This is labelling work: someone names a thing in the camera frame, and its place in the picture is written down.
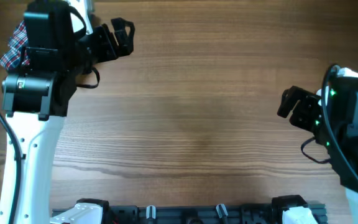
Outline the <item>plaid red navy white garment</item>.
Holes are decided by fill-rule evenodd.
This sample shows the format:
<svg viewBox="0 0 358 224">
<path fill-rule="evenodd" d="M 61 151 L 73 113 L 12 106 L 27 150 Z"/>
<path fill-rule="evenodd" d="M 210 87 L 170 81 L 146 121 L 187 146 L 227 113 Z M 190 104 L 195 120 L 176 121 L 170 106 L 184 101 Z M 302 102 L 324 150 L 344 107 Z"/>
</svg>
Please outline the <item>plaid red navy white garment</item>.
<svg viewBox="0 0 358 224">
<path fill-rule="evenodd" d="M 13 35 L 9 38 L 7 46 L 9 50 L 1 57 L 0 65 L 7 71 L 16 69 L 19 65 L 27 66 L 30 64 L 27 52 L 24 50 L 28 46 L 28 37 L 25 22 L 14 29 Z"/>
</svg>

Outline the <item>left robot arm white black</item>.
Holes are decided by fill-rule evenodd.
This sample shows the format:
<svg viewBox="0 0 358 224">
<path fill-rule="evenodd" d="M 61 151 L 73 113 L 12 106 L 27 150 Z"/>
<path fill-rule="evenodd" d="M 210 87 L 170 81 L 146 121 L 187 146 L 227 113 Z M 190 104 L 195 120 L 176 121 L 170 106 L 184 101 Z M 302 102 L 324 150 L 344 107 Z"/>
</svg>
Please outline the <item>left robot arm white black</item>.
<svg viewBox="0 0 358 224">
<path fill-rule="evenodd" d="M 7 152 L 0 223 L 48 223 L 55 149 L 78 75 L 130 55 L 135 25 L 121 17 L 92 27 L 88 1 L 34 1 L 24 12 L 27 43 L 2 82 Z"/>
</svg>

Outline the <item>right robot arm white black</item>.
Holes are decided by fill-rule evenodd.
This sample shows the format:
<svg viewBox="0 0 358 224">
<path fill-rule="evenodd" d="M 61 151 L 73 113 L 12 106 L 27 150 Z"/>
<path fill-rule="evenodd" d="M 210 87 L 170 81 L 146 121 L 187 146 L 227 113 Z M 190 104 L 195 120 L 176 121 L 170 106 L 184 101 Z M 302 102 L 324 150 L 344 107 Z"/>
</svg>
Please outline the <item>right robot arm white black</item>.
<svg viewBox="0 0 358 224">
<path fill-rule="evenodd" d="M 292 86 L 283 92 L 277 114 L 313 133 L 312 140 L 327 149 L 323 162 L 339 176 L 358 223 L 358 76 L 328 73 L 319 93 Z"/>
</svg>

